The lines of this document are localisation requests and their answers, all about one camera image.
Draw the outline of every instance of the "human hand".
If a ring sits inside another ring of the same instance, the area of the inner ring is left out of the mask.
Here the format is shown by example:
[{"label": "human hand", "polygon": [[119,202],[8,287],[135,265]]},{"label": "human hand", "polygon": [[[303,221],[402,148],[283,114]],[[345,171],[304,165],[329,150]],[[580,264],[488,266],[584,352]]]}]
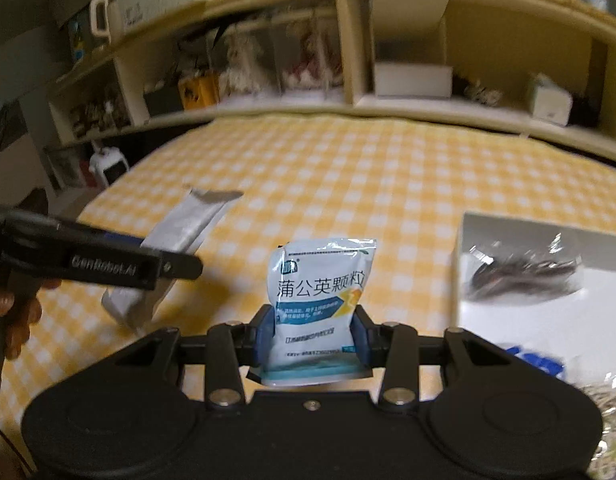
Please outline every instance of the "human hand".
[{"label": "human hand", "polygon": [[[57,288],[61,284],[61,280],[46,280],[43,288]],[[0,317],[5,316],[14,304],[15,296],[12,292],[8,292],[0,288]],[[41,304],[38,299],[30,300],[17,317],[10,321],[6,327],[6,348],[4,355],[6,359],[12,360],[19,357],[22,346],[30,338],[30,325],[35,324],[41,319]]]}]

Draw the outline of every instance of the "screw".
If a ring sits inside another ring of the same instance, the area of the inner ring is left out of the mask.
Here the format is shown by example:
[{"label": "screw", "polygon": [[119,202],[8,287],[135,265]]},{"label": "screw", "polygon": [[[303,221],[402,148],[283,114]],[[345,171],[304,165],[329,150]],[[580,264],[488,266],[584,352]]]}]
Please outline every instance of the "screw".
[{"label": "screw", "polygon": [[416,398],[415,392],[408,388],[390,388],[384,392],[384,399],[397,406],[409,404]]},{"label": "screw", "polygon": [[212,392],[209,398],[210,402],[217,406],[232,406],[242,400],[240,393],[230,388],[219,388]]},{"label": "screw", "polygon": [[322,404],[318,400],[306,400],[304,402],[304,408],[309,412],[316,412]]}]

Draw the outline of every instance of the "black cable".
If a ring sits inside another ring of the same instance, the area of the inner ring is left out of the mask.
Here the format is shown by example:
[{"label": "black cable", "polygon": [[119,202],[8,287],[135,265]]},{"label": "black cable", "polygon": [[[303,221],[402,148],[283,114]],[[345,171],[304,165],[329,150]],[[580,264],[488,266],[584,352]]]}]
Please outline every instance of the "black cable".
[{"label": "black cable", "polygon": [[6,444],[8,444],[8,447],[12,450],[12,452],[15,455],[17,455],[17,458],[19,458],[21,465],[24,466],[24,468],[26,468],[26,470],[28,471],[28,474],[32,475],[33,469],[30,467],[30,464],[27,462],[24,456],[19,452],[19,449],[17,449],[17,447],[12,443],[12,441],[6,436],[6,434],[3,433],[1,428],[0,428],[0,437],[3,439],[3,441]]}]

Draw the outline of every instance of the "gingham pattern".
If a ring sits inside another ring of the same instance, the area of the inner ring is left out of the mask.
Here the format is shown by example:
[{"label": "gingham pattern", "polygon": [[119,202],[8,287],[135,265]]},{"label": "gingham pattern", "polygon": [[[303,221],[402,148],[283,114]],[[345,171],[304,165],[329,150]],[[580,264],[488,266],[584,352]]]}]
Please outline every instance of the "gingham pattern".
[{"label": "gingham pattern", "polygon": [[[614,169],[518,137],[336,116],[216,120],[147,157],[81,220],[146,235],[189,186],[245,195],[198,252],[203,276],[178,283],[159,307],[156,325],[184,334],[249,320],[267,301],[270,253],[293,239],[377,238],[361,303],[374,320],[439,334],[449,322],[451,253],[464,210],[616,233]],[[64,283],[40,294],[42,321],[4,368],[0,421],[11,433],[37,392],[133,340],[103,311],[102,292]],[[377,376],[357,386],[376,383]],[[424,391],[434,388],[427,376]],[[202,394],[200,370],[187,371],[184,389]]]}]

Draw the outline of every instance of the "mug handle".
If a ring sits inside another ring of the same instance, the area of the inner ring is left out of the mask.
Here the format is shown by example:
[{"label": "mug handle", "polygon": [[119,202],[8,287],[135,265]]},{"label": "mug handle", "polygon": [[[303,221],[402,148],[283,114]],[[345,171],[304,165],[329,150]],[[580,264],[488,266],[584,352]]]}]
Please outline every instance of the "mug handle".
[{"label": "mug handle", "polygon": [[[110,28],[108,27],[108,2],[109,0],[90,1],[90,31],[95,38],[107,38],[110,41]],[[104,27],[99,28],[97,23],[97,9],[103,7]]]}]

